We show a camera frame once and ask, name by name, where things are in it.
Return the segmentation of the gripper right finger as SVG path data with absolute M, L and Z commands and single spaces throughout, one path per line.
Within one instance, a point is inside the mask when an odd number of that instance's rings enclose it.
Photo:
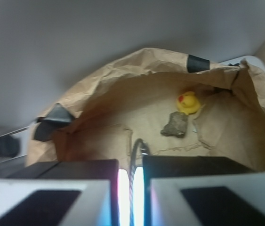
M 146 226 L 265 226 L 265 171 L 226 157 L 146 156 Z

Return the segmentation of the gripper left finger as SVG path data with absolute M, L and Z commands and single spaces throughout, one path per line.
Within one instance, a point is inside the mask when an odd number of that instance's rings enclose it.
M 0 178 L 0 226 L 117 226 L 115 159 L 38 162 Z

